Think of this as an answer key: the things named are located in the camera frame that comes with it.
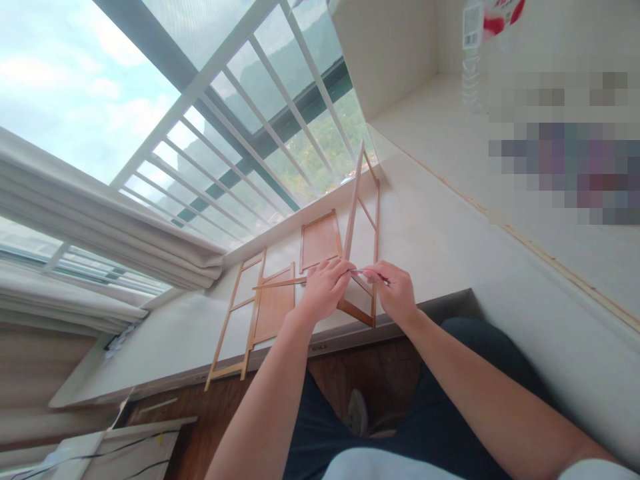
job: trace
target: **hand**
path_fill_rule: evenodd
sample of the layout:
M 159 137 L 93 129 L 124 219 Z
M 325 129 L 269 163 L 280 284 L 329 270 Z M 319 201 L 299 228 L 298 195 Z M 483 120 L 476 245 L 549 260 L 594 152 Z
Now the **hand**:
M 368 283 L 376 284 L 385 312 L 400 328 L 416 318 L 418 308 L 413 296 L 411 276 L 394 264 L 384 260 L 363 268 Z
M 300 314 L 303 321 L 316 324 L 333 313 L 338 300 L 342 298 L 349 284 L 355 265 L 346 260 L 325 260 L 307 271 L 307 286 L 300 303 L 293 312 Z

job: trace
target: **forearm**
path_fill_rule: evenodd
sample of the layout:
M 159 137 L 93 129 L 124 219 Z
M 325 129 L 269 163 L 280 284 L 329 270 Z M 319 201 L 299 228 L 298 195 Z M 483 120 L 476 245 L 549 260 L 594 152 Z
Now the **forearm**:
M 556 479 L 582 458 L 615 461 L 562 415 L 424 313 L 404 324 L 446 394 L 512 478 Z
M 282 478 L 313 324 L 287 315 L 218 446 L 206 478 Z

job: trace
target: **white curtain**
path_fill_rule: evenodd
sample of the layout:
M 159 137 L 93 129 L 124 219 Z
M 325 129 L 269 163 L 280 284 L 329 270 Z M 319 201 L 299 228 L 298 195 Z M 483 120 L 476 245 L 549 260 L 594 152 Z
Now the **white curtain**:
M 146 314 L 106 295 L 0 262 L 0 321 L 56 330 L 55 321 L 62 321 L 118 334 Z
M 210 287 L 222 247 L 0 128 L 0 215 L 182 289 Z

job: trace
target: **dark pants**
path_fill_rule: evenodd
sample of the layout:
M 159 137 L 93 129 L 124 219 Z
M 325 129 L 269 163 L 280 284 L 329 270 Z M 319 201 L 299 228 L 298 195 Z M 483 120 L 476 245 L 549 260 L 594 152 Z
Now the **dark pants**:
M 442 328 L 552 405 L 530 364 L 500 330 L 486 322 L 466 318 L 448 319 Z M 307 371 L 284 479 L 322 478 L 338 453 L 354 447 L 377 448 L 426 461 L 464 479 L 509 478 L 424 363 L 407 418 L 393 437 L 382 439 L 352 435 Z

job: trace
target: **bottle label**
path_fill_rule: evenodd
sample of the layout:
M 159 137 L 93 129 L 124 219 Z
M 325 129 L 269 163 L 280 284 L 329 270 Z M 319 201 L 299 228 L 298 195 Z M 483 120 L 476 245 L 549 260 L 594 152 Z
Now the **bottle label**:
M 462 49 L 476 48 L 502 33 L 518 21 L 524 6 L 525 0 L 482 0 L 465 8 Z
M 462 20 L 462 50 L 480 46 L 482 41 L 483 4 L 465 8 Z

